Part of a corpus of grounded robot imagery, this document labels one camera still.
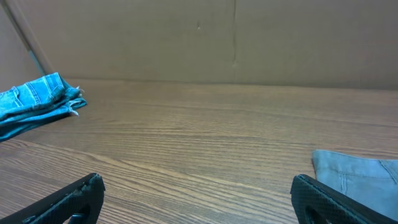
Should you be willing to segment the light blue denim jeans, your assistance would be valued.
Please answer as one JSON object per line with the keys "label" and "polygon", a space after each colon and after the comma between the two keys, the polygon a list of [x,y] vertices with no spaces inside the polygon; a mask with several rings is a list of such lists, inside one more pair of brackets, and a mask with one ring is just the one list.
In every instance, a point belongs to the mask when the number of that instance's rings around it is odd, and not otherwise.
{"label": "light blue denim jeans", "polygon": [[1,141],[54,122],[86,106],[83,90],[55,72],[1,93]]}

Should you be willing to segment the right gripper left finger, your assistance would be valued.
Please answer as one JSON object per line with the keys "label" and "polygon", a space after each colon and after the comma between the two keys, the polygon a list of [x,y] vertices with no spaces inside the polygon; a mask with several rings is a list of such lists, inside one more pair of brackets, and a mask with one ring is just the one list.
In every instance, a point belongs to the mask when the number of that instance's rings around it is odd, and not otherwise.
{"label": "right gripper left finger", "polygon": [[104,202],[105,186],[91,173],[53,194],[1,219],[1,224],[96,224]]}

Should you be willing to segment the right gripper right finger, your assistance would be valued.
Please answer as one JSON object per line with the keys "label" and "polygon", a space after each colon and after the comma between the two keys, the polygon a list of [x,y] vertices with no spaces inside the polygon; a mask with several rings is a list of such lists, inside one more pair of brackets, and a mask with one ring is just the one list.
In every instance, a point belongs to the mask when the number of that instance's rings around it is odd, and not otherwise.
{"label": "right gripper right finger", "polygon": [[304,174],[294,177],[290,194],[300,224],[397,224]]}

